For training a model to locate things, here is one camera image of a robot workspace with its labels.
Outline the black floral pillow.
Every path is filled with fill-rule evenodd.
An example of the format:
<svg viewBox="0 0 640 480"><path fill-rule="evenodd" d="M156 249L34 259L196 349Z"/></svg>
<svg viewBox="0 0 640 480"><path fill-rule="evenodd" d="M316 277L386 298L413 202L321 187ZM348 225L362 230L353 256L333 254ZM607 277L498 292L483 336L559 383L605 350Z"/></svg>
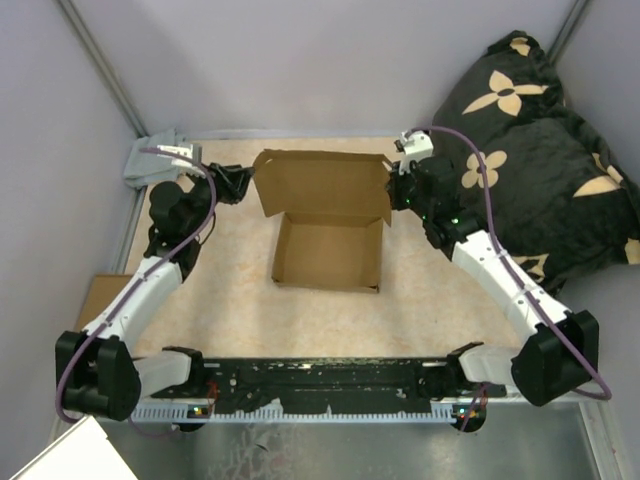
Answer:
<svg viewBox="0 0 640 480"><path fill-rule="evenodd" d="M639 261L639 188L606 140L569 108L538 41L490 45L433 117L462 204L492 217L500 244L549 291Z"/></svg>

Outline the aluminium frame rail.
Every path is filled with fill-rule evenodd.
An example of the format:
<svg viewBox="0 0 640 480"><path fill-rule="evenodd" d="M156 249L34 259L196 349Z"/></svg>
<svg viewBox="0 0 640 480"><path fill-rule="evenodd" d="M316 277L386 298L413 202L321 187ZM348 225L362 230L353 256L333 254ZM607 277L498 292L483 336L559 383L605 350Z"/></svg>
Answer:
<svg viewBox="0 0 640 480"><path fill-rule="evenodd" d="M327 406L319 413L294 413L276 398L251 412L224 413L211 399L203 403L152 399L138 404L125 421L132 426L170 424L184 431L206 424L448 424L472 432L484 424L487 402L488 397L482 396L477 400L447 398L419 407L415 412L394 407L384 412L340 413Z"/></svg>

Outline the white board corner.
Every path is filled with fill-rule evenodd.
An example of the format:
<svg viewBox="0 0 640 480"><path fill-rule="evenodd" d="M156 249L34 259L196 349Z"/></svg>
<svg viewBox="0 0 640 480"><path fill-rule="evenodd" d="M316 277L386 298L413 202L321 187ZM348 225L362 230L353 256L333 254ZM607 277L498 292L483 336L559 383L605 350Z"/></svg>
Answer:
<svg viewBox="0 0 640 480"><path fill-rule="evenodd" d="M3 479L134 479L101 424L86 416L49 443L35 425L1 429Z"/></svg>

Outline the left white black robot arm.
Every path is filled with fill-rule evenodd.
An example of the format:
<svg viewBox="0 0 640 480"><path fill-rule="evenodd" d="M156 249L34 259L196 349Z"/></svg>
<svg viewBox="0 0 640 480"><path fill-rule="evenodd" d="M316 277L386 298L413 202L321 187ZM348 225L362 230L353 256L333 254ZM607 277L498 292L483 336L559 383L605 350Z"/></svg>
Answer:
<svg viewBox="0 0 640 480"><path fill-rule="evenodd" d="M66 331L55 344L58 416L77 414L128 419L140 400L176 388L194 397L207 385L200 352L165 347L134 358L132 351L156 312L189 277L199 257L201 233L216 221L218 204L234 205L247 193L254 168L187 165L192 182L184 190L163 181L149 193L149 244L123 290L80 331Z"/></svg>

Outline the brown cardboard box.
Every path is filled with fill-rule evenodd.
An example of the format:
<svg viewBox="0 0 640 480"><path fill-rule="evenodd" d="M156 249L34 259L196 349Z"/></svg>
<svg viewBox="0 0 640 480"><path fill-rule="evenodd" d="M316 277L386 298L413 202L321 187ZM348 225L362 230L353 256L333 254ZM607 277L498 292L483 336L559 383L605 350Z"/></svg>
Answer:
<svg viewBox="0 0 640 480"><path fill-rule="evenodd" d="M378 292L391 222L389 165L371 153L265 149L255 158L263 212L281 218L276 285Z"/></svg>

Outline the small folded cardboard box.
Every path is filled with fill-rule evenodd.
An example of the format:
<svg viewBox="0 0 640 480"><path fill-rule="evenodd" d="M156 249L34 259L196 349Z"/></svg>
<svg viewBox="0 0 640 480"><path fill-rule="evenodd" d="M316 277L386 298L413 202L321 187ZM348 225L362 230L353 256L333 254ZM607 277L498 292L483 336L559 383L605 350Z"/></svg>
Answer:
<svg viewBox="0 0 640 480"><path fill-rule="evenodd" d="M88 290L74 330L81 331L111 304L132 276L127 274L95 275Z"/></svg>

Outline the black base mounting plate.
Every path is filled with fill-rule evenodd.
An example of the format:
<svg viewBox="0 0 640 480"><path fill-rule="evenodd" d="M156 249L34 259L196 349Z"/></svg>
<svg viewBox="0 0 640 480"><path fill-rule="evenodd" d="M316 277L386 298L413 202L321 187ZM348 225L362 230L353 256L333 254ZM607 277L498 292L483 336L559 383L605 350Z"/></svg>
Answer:
<svg viewBox="0 0 640 480"><path fill-rule="evenodd" d="M434 401L471 396L457 358L208 358L195 381L157 399L213 400L224 413L254 411L278 398L294 413L415 412Z"/></svg>

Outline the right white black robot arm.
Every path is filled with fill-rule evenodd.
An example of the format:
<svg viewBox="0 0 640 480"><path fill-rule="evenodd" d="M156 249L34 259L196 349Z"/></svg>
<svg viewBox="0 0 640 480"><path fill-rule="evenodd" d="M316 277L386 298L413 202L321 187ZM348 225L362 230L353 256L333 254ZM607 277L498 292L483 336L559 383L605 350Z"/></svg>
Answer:
<svg viewBox="0 0 640 480"><path fill-rule="evenodd" d="M481 383L516 388L543 406L592 380L598 367L599 324L542 289L500 246L483 219L464 209L444 157L392 163L387 192L397 211L422 221L429 243L469 274L499 306L521 345L472 344L460 349L445 375L448 389L471 394Z"/></svg>

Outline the grey folded cloth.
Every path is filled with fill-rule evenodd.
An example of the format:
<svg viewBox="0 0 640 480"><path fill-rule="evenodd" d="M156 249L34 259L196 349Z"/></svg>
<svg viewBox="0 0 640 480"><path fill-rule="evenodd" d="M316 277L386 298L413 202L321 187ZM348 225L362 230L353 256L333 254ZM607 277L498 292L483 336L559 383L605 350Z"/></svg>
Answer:
<svg viewBox="0 0 640 480"><path fill-rule="evenodd" d="M163 181L178 179L179 170L171 164L170 158L143 153L143 148L155 148L160 145L180 146L186 143L186 137L174 128L135 141L126 162L123 180L130 188L140 189Z"/></svg>

